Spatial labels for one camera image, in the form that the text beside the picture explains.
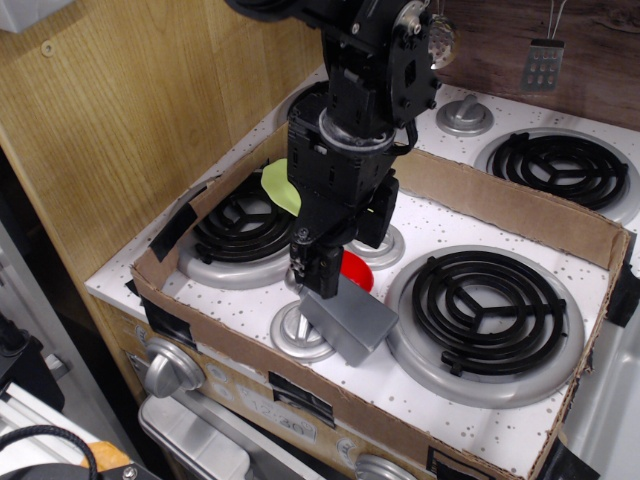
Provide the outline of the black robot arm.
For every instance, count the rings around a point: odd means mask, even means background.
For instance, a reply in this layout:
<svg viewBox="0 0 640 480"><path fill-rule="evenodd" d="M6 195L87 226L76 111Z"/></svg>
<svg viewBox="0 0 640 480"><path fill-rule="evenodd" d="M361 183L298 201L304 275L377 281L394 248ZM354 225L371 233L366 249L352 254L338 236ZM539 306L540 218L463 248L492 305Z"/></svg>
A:
<svg viewBox="0 0 640 480"><path fill-rule="evenodd" d="M287 177L301 199L290 246L298 285L335 296L344 247L378 247L399 191L394 161L434 108L433 23L423 1L235 1L249 18L295 18L322 35L328 81L288 114Z"/></svg>

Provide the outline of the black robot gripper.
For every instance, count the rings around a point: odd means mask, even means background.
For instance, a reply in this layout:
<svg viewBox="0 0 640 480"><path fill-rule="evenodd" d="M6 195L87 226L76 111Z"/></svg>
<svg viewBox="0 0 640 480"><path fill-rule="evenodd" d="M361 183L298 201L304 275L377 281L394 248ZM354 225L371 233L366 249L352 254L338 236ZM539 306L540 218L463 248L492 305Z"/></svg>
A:
<svg viewBox="0 0 640 480"><path fill-rule="evenodd" d="M301 208L290 246L294 285L337 295L344 245L357 240L379 248L389 228L399 192L384 153L348 154L321 136L319 120L326 92L300 94L288 113L287 175Z"/></svg>

